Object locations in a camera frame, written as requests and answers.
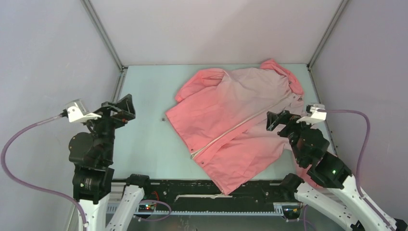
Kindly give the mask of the pink zip-up jacket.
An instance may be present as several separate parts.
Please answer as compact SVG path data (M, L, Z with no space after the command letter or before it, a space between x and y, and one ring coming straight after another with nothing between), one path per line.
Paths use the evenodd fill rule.
M224 195L264 171L291 147L267 131L267 112L304 110L298 78L274 60L258 68L196 72L177 92L166 117L195 163Z

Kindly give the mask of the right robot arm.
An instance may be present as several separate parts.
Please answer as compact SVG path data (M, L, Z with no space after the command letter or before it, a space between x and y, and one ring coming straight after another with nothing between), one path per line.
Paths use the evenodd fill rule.
M407 223L385 213L361 188L359 173L337 156L328 152L329 141L313 125L326 120L331 110L309 105L306 115L287 110L267 112L268 131L278 125L277 134L287 138L296 163L318 186L333 193L341 203L315 190L296 174L288 174L280 184L280 196L285 201L297 201L315 208L345 231L406 231Z

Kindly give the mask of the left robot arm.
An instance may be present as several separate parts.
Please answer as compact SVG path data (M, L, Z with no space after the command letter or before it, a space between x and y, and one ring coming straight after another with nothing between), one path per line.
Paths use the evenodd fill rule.
M81 206L78 217L84 220L82 231L125 231L140 202L151 197L150 178L132 174L125 180L121 201L112 219L106 222L106 212L114 169L115 130L135 119L132 95L127 94L117 102L104 102L94 112L89 112L78 99L66 109L70 123L81 123L88 132L72 137L68 149L69 161L74 164L72 179L73 198Z

